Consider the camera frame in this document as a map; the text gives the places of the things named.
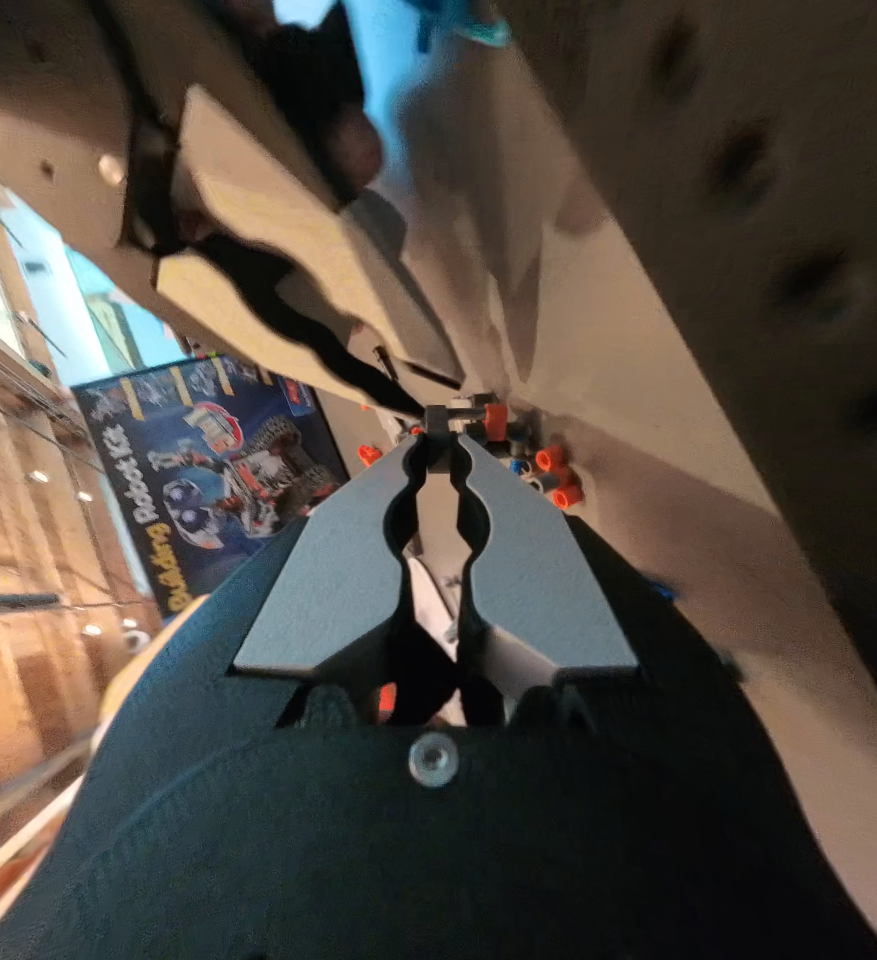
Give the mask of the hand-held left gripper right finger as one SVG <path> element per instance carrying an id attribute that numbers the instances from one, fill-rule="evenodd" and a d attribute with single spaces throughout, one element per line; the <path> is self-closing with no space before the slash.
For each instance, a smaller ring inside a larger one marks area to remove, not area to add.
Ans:
<path id="1" fill-rule="evenodd" d="M 466 663 L 500 694 L 636 674 L 637 654 L 560 510 L 467 435 L 451 464 L 471 551 Z"/>

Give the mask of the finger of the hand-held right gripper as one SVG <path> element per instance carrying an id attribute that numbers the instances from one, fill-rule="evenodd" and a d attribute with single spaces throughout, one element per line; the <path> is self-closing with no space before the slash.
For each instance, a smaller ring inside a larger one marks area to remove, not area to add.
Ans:
<path id="1" fill-rule="evenodd" d="M 425 381 L 456 391 L 455 348 L 402 259 L 404 222 L 374 193 L 339 212 L 287 124 L 259 109 L 254 133 L 204 87 L 185 93 L 179 187 L 238 240 L 290 261 L 278 283 L 292 306 L 338 339 L 358 322 L 385 348 L 406 390 Z"/>
<path id="2" fill-rule="evenodd" d="M 192 336 L 206 348 L 240 355 L 270 372 L 359 404 L 404 417 L 422 417 L 424 407 L 383 370 L 349 351 L 328 320 L 342 326 L 358 322 L 371 329 L 398 355 L 403 349 L 366 279 L 348 265 L 317 276 L 297 269 L 284 287 L 305 303 L 290 305 L 279 293 L 267 303 L 250 305 L 239 288 L 202 256 L 182 252 L 159 262 L 158 294 L 193 322 Z"/>

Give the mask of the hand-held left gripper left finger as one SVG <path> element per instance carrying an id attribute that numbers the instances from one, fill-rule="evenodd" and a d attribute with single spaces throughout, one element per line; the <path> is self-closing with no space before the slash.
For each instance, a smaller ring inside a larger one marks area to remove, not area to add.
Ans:
<path id="1" fill-rule="evenodd" d="M 320 504 L 232 666 L 271 676 L 389 676 L 412 618 L 403 549 L 418 530 L 427 439 L 408 437 Z"/>

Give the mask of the grey beam assembly orange bush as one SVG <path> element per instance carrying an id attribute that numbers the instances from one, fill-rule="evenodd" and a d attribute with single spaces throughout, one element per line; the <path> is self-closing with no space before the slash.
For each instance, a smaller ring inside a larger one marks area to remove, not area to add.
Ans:
<path id="1" fill-rule="evenodd" d="M 462 439 L 470 439 L 483 449 L 505 444 L 510 415 L 509 404 L 494 392 L 460 394 L 444 405 L 427 406 L 410 432 L 426 438 L 428 472 L 450 474 Z"/>

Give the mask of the blue robot kit box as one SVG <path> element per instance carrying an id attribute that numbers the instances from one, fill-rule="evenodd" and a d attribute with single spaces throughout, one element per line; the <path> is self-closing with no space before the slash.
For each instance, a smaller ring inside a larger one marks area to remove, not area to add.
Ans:
<path id="1" fill-rule="evenodd" d="M 349 481 L 312 389 L 230 356 L 72 395 L 165 619 Z"/>

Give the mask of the black dimpled mat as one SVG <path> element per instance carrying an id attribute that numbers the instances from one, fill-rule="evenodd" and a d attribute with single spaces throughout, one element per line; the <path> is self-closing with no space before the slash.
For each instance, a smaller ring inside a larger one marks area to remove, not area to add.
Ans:
<path id="1" fill-rule="evenodd" d="M 501 8 L 877 685 L 877 1 Z"/>

